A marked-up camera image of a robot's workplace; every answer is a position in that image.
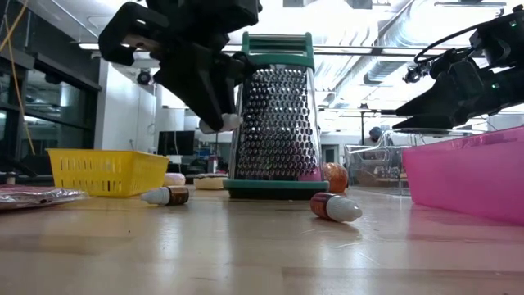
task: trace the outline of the green grater base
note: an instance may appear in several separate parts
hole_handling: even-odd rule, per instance
[[[327,192],[329,182],[228,179],[224,188],[233,199],[309,201],[316,193]]]

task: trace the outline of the wooden table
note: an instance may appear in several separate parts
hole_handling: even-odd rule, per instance
[[[350,192],[363,218],[307,202],[186,206],[94,198],[0,215],[0,294],[524,293],[524,228]]]

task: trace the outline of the yellow cable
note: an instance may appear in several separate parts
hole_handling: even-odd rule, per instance
[[[27,8],[27,3],[28,2],[29,2],[29,0],[25,0],[25,2],[22,4],[22,9],[20,9],[20,13],[18,14],[18,16],[16,16],[16,19],[15,19],[15,22],[13,23],[13,26],[11,27],[11,29],[7,30],[6,38],[2,41],[2,44],[0,44],[0,52],[6,46],[7,42],[9,40],[11,40],[11,35],[13,35],[13,32],[15,31],[16,27],[18,26],[18,22],[20,21],[20,19],[24,15],[24,12],[25,12],[25,9]]]
[[[7,16],[5,17],[4,21],[6,22],[6,32],[9,34],[9,23],[7,22]],[[20,87],[18,86],[18,78],[16,77],[16,66],[15,66],[15,59],[13,58],[13,49],[11,45],[11,37],[7,37],[7,44],[9,47],[9,57],[11,58],[11,68],[13,71],[13,77],[15,81],[15,89],[16,89],[16,98],[18,98],[18,105],[20,106],[20,114],[22,115],[22,124],[25,127],[25,134],[27,135],[27,139],[29,140],[29,145],[31,146],[31,153],[34,155],[34,145],[33,140],[31,140],[31,133],[29,131],[29,126],[27,125],[27,122],[25,121],[25,111],[24,111],[24,104],[22,103],[22,96],[20,94]]]

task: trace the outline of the white bottle cap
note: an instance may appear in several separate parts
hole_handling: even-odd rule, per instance
[[[231,131],[240,127],[240,124],[242,124],[242,118],[237,114],[222,114],[222,121],[224,122],[224,126],[221,130],[219,130],[219,132]],[[209,127],[208,124],[206,124],[203,120],[198,122],[198,128],[200,128],[200,131],[202,131],[203,134],[217,133],[216,131],[212,130],[212,128]]]
[[[144,193],[140,198],[148,204],[165,205],[169,202],[169,190],[158,188]]]
[[[327,215],[338,222],[355,221],[362,216],[359,205],[347,197],[332,197],[326,206]]]

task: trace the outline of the metal grater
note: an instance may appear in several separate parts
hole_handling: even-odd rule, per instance
[[[234,179],[322,180],[312,77],[305,66],[271,65],[242,85]]]

